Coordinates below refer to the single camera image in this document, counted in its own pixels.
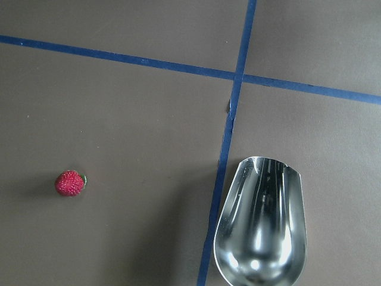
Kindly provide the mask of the red strawberry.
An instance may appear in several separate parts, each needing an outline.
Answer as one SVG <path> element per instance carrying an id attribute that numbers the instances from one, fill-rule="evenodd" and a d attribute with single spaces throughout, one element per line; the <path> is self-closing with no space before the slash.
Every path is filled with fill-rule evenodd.
<path id="1" fill-rule="evenodd" d="M 75 197 L 86 187 L 87 177 L 76 170 L 66 170 L 55 180 L 56 192 L 63 197 Z"/>

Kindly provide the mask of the steel ice scoop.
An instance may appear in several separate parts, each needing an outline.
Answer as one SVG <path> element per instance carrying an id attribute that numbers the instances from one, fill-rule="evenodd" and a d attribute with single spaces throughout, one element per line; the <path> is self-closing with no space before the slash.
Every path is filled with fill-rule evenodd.
<path id="1" fill-rule="evenodd" d="M 242 160 L 218 220 L 213 252 L 229 285 L 295 285 L 307 256 L 301 175 L 272 158 Z"/>

